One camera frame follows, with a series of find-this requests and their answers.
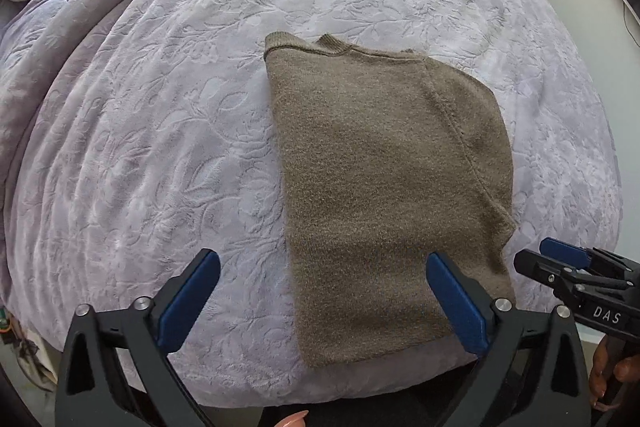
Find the right hand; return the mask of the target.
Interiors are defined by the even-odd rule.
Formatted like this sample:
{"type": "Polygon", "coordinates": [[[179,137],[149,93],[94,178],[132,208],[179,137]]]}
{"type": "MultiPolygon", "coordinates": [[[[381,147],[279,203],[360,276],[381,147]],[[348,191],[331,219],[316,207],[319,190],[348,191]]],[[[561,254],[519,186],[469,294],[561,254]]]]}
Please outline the right hand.
{"type": "Polygon", "coordinates": [[[617,338],[604,336],[592,357],[589,374],[590,404],[596,410],[604,412],[610,408],[603,402],[608,384],[617,381],[621,385],[635,384],[639,381],[639,349],[634,347],[631,355],[622,358],[617,338]]]}

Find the left hand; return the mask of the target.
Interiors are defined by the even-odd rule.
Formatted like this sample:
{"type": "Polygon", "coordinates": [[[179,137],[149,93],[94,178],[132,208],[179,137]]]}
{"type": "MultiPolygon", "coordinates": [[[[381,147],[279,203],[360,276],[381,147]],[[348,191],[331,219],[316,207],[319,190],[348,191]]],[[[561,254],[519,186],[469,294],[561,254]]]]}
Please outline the left hand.
{"type": "Polygon", "coordinates": [[[274,427],[305,427],[305,418],[308,415],[308,411],[300,411],[277,422],[274,427]]]}

